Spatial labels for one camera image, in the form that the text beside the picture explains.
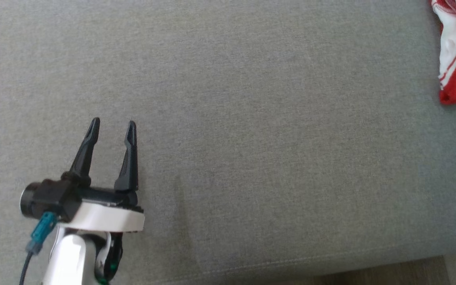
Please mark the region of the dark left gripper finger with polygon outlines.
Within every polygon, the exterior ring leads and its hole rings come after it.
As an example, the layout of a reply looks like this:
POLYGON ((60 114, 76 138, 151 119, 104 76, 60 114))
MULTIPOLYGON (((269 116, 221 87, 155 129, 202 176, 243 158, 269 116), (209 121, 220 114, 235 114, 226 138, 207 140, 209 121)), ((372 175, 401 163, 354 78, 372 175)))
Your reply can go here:
POLYGON ((117 192, 135 192, 138 190, 138 149, 137 127, 134 121, 129 121, 124 139, 125 156, 118 178, 114 182, 117 192))
POLYGON ((62 174, 62 180, 71 181, 79 186, 91 185, 90 168, 94 146, 99 137, 99 129, 100 119, 92 119, 69 171, 62 174))

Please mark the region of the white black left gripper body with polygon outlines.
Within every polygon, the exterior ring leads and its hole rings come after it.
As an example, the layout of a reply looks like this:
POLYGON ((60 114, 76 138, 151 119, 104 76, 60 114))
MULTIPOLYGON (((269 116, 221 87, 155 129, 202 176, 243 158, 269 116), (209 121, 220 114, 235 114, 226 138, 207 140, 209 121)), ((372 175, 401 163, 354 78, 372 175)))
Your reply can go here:
POLYGON ((137 193, 103 188, 80 189, 81 206, 70 222, 58 226, 94 232, 143 231, 145 215, 138 205, 137 193))

